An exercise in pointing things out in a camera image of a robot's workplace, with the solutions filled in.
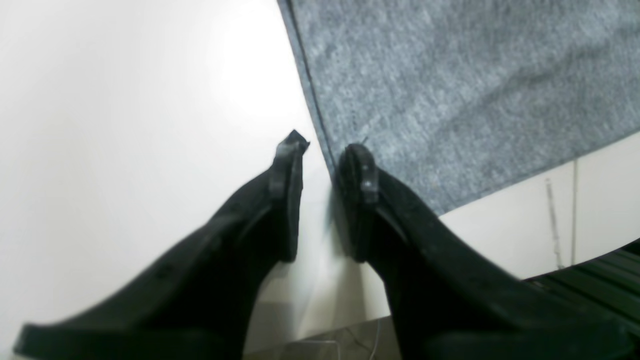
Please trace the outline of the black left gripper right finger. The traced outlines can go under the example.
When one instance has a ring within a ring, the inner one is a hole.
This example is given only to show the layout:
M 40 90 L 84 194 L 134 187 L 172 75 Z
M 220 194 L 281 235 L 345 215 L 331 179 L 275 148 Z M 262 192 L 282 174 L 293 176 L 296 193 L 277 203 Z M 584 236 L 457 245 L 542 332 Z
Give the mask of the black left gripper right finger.
M 339 157 L 336 198 L 345 252 L 381 278 L 403 359 L 635 359 L 621 321 L 491 262 L 361 143 Z

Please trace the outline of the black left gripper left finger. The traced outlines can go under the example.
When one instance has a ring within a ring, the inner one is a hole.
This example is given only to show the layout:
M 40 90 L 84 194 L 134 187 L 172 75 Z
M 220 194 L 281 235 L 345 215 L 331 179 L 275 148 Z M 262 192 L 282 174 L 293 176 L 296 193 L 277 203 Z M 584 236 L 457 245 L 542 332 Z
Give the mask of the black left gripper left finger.
M 272 165 L 112 296 L 52 325 L 23 326 L 32 360 L 239 360 L 263 280 L 297 257 L 303 156 L 293 130 Z

